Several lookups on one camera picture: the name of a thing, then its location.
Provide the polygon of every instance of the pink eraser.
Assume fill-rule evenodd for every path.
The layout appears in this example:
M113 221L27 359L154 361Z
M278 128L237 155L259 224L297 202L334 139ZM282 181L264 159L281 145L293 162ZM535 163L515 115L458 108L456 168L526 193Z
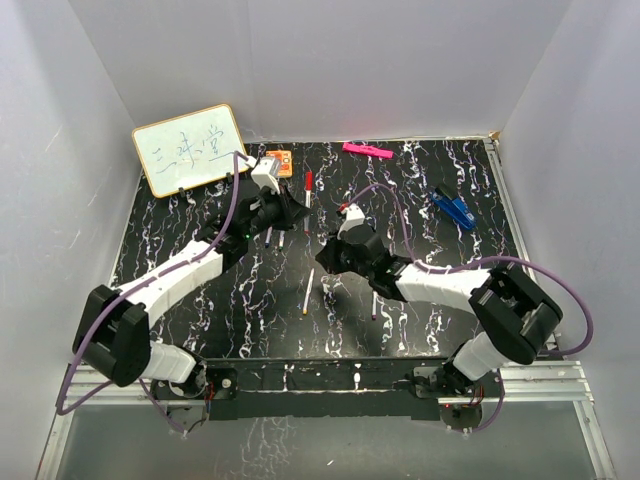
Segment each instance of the pink eraser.
M344 152L362 153L363 155L371 155L372 157L391 158L393 152L391 150L383 150L381 148L372 147L370 145L354 145L353 143L344 142L342 144Z

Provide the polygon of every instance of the yellow whiteboard border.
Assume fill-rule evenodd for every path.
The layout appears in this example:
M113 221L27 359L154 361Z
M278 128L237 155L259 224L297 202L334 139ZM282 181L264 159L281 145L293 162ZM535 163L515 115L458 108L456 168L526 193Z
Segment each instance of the yellow whiteboard border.
M156 122L156 123L150 123L149 125L144 125L142 127L138 127L138 128L134 128L133 129L133 132L131 132L131 138L133 139L133 144L136 147L136 152L138 153L138 159L140 160L140 164L142 165L142 170L144 171L144 176L147 178L147 182L149 183L149 187L151 188L151 193L153 194L154 197L156 197L156 198L166 198L166 197L168 197L170 195L175 195L180 190L175 190L173 192L169 192L169 193L166 193L164 195L158 195L156 193L156 191L153 189L153 184L149 181L149 173L147 172L147 166L145 165L144 161L142 160L142 154L140 153L140 149L138 148L138 144L136 143L136 132L138 130L143 130L145 128L155 127L156 125L160 125L161 123L171 122L173 120L178 120L179 118L190 117L191 115L195 115L197 113L206 112L208 110L214 110L216 108L221 108L221 107L226 107L229 110L229 113L231 114L231 120L233 120L233 126L236 127L236 133L238 134L238 138L240 139L240 145L242 145L242 153L244 153L246 155L247 151L244 148L244 142L242 141L242 135L240 135L240 130L238 130L238 124L236 123L236 117L233 116L233 110L231 110L231 107L229 105L227 105L226 103L221 103L220 105L216 105L214 107L203 108L202 110L198 110L197 112L185 113L184 115L179 115L177 117L168 118L167 120L162 120L162 121ZM238 166L238 171L239 172L246 172L247 170L249 170L249 167L246 167L246 168L243 169L240 166ZM218 178L212 178L211 180L209 180L207 182L198 183L197 185L192 185L192 186L190 186L188 188L185 188L185 190L193 190L194 188L200 187L202 185L206 185L206 184L211 183L211 182L217 182L218 180L222 180L223 178L226 178L226 177L222 176L222 177L218 177Z

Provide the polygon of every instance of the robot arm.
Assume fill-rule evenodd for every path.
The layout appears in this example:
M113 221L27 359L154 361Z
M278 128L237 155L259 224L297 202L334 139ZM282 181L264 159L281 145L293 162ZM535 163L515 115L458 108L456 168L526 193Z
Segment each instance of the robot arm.
M474 313L484 332L461 345L429 386L462 394L492 369L513 361L532 363L562 319L560 307L515 264L491 270L428 273L410 258L391 255L360 208L345 220L316 256L328 273L355 272L381 296L431 302Z
M94 289L76 332L74 353L100 312L123 292L133 290L101 324L82 359L121 387L139 377L184 383L194 372L194 357L175 345L152 342L149 331L185 295L235 265L254 235L269 227L289 230L308 215L309 209L278 183L279 168L278 160L266 157L252 170L260 193L239 202L215 248L210 246L225 217L210 219L183 250L141 278L114 289L105 285Z

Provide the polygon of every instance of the black marble tabletop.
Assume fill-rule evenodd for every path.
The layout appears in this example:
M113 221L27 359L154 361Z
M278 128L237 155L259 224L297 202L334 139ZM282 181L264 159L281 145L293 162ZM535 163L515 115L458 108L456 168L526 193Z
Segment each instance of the black marble tabletop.
M371 183L397 189L405 207L411 245L434 265L459 265L489 255L517 255L495 177L481 140L396 141L369 144L394 151L390 160L342 152L341 143L249 144L258 158L291 150L293 176L286 183L304 201L304 175L314 175L310 235L302 225L285 234L253 239L249 253L223 276L187 295L161 319L152 338L182 345L204 357L327 358L364 356L446 357L479 329L469 313L430 303L380 298L355 274L328 275L314 260L340 220L337 208ZM477 218L463 231L429 199L438 183L457 188ZM241 195L253 193L248 179ZM144 177L129 218L113 284L141 276L182 249L207 218L228 208L226 182L197 188L187 198L156 199ZM358 204L386 244L406 255L393 202L372 192ZM315 268L309 312L302 304Z

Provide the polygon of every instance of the orange calculator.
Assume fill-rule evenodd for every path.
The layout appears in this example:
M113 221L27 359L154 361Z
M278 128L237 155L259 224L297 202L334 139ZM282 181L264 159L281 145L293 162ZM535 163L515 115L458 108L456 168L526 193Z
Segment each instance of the orange calculator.
M289 150L269 150L265 155L267 157L276 157L280 160L278 177L290 177L293 175L293 161Z

